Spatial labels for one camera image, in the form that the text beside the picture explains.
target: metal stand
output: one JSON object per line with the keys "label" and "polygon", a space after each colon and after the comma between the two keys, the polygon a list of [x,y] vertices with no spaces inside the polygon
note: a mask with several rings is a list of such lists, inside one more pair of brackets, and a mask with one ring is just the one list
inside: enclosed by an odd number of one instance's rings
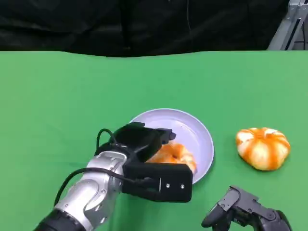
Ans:
{"label": "metal stand", "polygon": [[307,14],[308,0],[290,0],[288,13],[269,44],[268,50],[292,50]]}

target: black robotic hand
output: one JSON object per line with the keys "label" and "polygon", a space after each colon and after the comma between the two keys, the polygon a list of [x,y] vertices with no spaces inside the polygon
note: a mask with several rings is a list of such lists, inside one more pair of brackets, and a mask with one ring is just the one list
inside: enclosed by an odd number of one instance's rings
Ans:
{"label": "black robotic hand", "polygon": [[251,225],[255,231],[292,231],[283,212],[265,208],[257,201],[256,196],[230,186],[226,195],[207,214],[202,227],[228,231],[233,221],[243,227]]}
{"label": "black robotic hand", "polygon": [[118,129],[114,136],[120,146],[114,146],[110,140],[98,147],[95,155],[112,150],[124,152],[128,157],[122,167],[123,174],[138,184],[124,181],[122,193],[157,202],[189,202],[193,173],[187,165],[146,163],[162,144],[175,139],[176,134],[171,129],[144,126],[144,123],[133,122]]}

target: white plate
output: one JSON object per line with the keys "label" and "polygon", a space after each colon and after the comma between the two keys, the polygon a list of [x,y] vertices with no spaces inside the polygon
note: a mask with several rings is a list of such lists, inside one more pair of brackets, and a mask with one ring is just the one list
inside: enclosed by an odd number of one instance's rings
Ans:
{"label": "white plate", "polygon": [[213,140],[206,127],[186,112],[161,108],[144,112],[131,122],[142,122],[148,128],[168,128],[176,133],[175,141],[190,151],[197,163],[193,183],[200,180],[209,170],[214,158]]}

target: toy pumpkin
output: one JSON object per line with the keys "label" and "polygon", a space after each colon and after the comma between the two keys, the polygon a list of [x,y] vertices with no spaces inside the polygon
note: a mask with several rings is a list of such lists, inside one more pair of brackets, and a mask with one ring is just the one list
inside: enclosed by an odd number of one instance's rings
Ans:
{"label": "toy pumpkin", "polygon": [[161,149],[147,162],[187,164],[193,173],[195,173],[197,168],[193,154],[190,153],[182,144],[176,143],[174,141],[162,145]]}
{"label": "toy pumpkin", "polygon": [[235,140],[241,158],[263,171],[279,169],[290,152],[285,135],[270,128],[242,129]]}

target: screw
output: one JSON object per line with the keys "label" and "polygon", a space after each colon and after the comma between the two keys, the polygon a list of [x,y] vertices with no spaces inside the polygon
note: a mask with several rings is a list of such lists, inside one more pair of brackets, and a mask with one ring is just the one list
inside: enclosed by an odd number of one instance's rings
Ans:
{"label": "screw", "polygon": [[103,224],[105,220],[106,220],[106,218],[102,218],[101,224]]}
{"label": "screw", "polygon": [[98,210],[101,208],[101,206],[102,206],[102,205],[96,206],[95,211],[98,211]]}

